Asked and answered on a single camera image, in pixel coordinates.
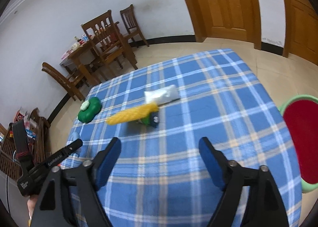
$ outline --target tablecloth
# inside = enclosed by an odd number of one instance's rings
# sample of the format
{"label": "tablecloth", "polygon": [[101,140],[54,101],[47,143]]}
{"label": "tablecloth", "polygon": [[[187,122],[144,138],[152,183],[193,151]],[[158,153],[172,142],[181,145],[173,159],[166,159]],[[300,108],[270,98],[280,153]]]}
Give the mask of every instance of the tablecloth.
{"label": "tablecloth", "polygon": [[[143,104],[144,91],[171,84],[181,99],[160,107],[157,128],[105,123],[106,117]],[[87,99],[95,96],[102,110],[89,124],[75,120],[68,143],[78,132],[84,144],[79,158],[70,156],[62,168],[92,159],[114,136],[121,140],[121,155],[98,192],[114,227],[207,225],[222,192],[198,153],[203,136],[228,160],[249,168],[268,165],[290,226],[298,224],[301,178],[290,133],[264,87],[233,50],[153,64],[95,86]],[[80,226],[86,226],[74,190],[72,199]],[[246,200],[244,189],[233,226],[240,225]]]}

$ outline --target wooden chair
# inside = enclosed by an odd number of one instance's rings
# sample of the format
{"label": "wooden chair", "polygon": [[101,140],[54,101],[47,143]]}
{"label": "wooden chair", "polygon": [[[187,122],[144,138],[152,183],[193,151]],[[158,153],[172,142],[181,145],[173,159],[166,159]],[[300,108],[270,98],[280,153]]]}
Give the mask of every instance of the wooden chair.
{"label": "wooden chair", "polygon": [[76,85],[83,79],[83,76],[79,75],[75,77],[71,82],[60,72],[58,72],[54,67],[46,62],[42,63],[42,71],[52,76],[67,91],[67,93],[73,98],[73,100],[75,100],[74,95],[76,95],[81,101],[85,100],[83,94],[81,94],[81,92],[76,88]]}
{"label": "wooden chair", "polygon": [[[104,63],[113,77],[116,75],[110,68],[109,64],[116,60],[121,54],[128,59],[133,68],[136,70],[138,69],[136,66],[137,61],[135,59],[134,52],[127,40],[124,39],[114,24],[111,10],[108,10],[93,20],[82,24],[82,29],[88,36],[89,42],[98,54],[100,61]],[[88,30],[93,31],[97,41],[93,41]]]}
{"label": "wooden chair", "polygon": [[144,35],[142,34],[138,22],[135,17],[134,13],[134,6],[131,4],[128,8],[120,11],[120,16],[122,18],[122,21],[124,22],[125,28],[128,32],[128,35],[125,36],[125,39],[132,39],[132,41],[136,44],[138,47],[136,41],[134,40],[134,36],[138,35],[142,38],[144,43],[149,46],[147,40],[145,39]]}

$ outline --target white packet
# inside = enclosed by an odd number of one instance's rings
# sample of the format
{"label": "white packet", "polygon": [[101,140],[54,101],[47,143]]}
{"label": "white packet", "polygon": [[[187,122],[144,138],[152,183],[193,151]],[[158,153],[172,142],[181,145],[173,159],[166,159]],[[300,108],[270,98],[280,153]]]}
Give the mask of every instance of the white packet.
{"label": "white packet", "polygon": [[170,85],[154,91],[145,91],[146,104],[155,102],[157,105],[180,99],[178,89],[175,85]]}

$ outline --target wooden dining table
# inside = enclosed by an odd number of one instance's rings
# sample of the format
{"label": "wooden dining table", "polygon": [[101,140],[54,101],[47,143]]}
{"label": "wooden dining table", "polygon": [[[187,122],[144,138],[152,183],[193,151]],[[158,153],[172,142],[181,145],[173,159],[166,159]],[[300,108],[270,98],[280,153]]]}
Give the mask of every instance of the wooden dining table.
{"label": "wooden dining table", "polygon": [[[93,37],[92,40],[95,45],[99,42],[96,37]],[[82,54],[86,53],[88,50],[91,50],[93,56],[95,58],[98,58],[98,55],[93,49],[92,44],[89,41],[87,41],[83,43],[80,47],[78,47],[76,50],[74,50],[72,53],[70,53],[67,57],[65,57],[61,61],[60,65],[66,67],[72,63],[75,64],[77,69],[84,75],[89,84],[91,84],[92,86],[96,86],[97,84],[101,83],[100,79],[97,76],[91,75],[90,72],[87,70],[86,66],[80,61],[80,57],[82,56]]]}

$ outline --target red and green stool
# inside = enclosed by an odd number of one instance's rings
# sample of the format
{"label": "red and green stool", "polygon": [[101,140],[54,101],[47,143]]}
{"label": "red and green stool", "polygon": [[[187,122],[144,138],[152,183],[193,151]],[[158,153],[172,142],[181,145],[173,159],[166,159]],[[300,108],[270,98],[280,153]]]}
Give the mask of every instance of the red and green stool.
{"label": "red and green stool", "polygon": [[279,108],[298,157],[303,193],[318,187],[318,99],[297,95]]}

